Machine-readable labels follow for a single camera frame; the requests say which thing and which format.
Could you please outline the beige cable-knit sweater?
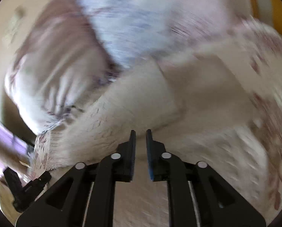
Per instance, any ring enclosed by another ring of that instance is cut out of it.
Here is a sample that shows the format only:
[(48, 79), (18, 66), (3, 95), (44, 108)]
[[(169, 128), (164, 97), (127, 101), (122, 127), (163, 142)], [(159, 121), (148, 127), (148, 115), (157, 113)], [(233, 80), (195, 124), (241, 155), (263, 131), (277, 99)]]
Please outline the beige cable-knit sweater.
[(139, 136), (152, 129), (172, 137), (243, 124), (254, 114), (248, 94), (219, 57), (151, 60), (39, 135), (33, 169), (97, 161), (126, 141), (131, 130)]

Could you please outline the floral bed sheet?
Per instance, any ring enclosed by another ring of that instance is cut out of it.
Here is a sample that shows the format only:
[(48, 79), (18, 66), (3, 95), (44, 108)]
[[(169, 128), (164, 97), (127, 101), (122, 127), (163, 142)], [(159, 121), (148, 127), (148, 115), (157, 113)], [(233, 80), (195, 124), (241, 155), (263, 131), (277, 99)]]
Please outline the floral bed sheet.
[[(153, 138), (183, 161), (208, 163), (270, 222), (282, 199), (282, 36), (274, 28), (257, 19), (241, 19), (228, 30), (197, 43), (159, 57), (142, 56), (129, 68), (116, 64), (119, 74), (101, 95), (136, 66), (187, 55), (219, 57), (248, 94), (255, 114), (243, 124), (202, 133), (167, 137), (151, 129)], [(149, 179), (145, 141), (145, 133), (137, 135), (133, 182), (116, 186), (115, 226), (168, 225), (166, 184)], [(50, 170), (53, 179), (71, 166)]]

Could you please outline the pink floral pillow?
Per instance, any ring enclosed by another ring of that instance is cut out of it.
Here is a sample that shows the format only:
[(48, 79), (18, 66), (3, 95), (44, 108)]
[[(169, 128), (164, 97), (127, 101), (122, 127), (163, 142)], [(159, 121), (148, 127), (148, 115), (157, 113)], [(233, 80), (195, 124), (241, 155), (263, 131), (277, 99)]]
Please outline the pink floral pillow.
[(118, 74), (75, 0), (49, 0), (15, 54), (5, 91), (40, 134), (96, 101)]

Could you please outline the blue lavender print pillow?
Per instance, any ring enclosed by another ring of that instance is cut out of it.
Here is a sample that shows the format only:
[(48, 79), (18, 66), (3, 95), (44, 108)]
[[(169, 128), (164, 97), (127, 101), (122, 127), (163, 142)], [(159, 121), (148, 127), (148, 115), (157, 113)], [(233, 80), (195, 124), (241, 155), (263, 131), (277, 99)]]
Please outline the blue lavender print pillow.
[(123, 68), (225, 31), (252, 14), (250, 0), (77, 0)]

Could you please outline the purple picture on wall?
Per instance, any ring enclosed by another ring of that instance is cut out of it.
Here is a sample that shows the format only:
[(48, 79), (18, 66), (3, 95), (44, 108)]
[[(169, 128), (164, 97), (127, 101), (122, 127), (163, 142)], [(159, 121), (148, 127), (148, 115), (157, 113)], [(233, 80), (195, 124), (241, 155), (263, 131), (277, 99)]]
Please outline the purple picture on wall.
[(0, 122), (0, 160), (6, 154), (11, 154), (20, 161), (28, 161), (33, 150), (30, 143), (16, 136)]

